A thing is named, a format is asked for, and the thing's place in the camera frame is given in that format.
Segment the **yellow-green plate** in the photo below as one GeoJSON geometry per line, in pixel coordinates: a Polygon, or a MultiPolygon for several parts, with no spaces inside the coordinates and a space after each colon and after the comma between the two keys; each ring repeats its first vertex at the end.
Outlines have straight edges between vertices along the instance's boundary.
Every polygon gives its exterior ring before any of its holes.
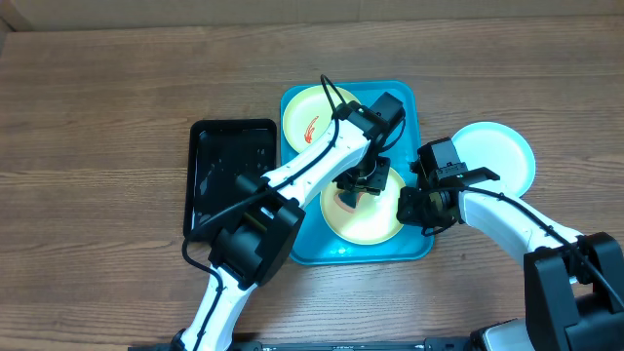
{"type": "Polygon", "coordinates": [[[394,237],[403,225],[396,219],[404,180],[389,170],[385,189],[379,195],[363,193],[356,208],[348,210],[335,183],[321,192],[321,212],[330,229],[340,238],[357,245],[376,245],[394,237]]]}
{"type": "Polygon", "coordinates": [[[297,153],[314,143],[327,129],[332,108],[321,85],[296,86],[281,101],[282,132],[297,153]]]}

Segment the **light blue plate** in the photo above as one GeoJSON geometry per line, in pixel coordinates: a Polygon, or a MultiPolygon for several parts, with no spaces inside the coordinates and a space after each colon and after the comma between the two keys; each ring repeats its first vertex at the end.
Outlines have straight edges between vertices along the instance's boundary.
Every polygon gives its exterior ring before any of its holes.
{"type": "Polygon", "coordinates": [[[477,122],[451,138],[459,159],[469,170],[488,168],[522,197],[532,186],[536,160],[526,139],[512,128],[495,122],[477,122]]]}

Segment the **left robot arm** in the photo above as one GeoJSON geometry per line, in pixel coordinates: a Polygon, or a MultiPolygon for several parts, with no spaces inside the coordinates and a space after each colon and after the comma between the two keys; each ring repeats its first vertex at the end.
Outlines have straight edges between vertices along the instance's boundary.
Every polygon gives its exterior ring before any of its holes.
{"type": "Polygon", "coordinates": [[[191,326],[171,341],[173,350],[225,350],[252,292],[284,264],[305,217],[305,207],[328,184],[339,201],[356,208],[364,193],[385,188],[389,163],[386,139],[405,119],[398,104],[355,101],[333,110],[331,129],[286,165],[261,177],[241,175],[233,192],[241,201],[212,215],[192,231],[208,235],[209,262],[187,261],[210,276],[191,326]]]}

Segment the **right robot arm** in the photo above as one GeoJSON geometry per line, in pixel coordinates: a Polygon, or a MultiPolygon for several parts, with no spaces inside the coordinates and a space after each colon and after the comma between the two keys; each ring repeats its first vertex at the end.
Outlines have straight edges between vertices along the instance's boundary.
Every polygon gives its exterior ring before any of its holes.
{"type": "Polygon", "coordinates": [[[473,349],[622,349],[623,252],[607,233],[558,224],[508,192],[493,171],[462,166],[402,188],[397,219],[425,236],[464,223],[522,266],[525,317],[474,332],[473,349]]]}

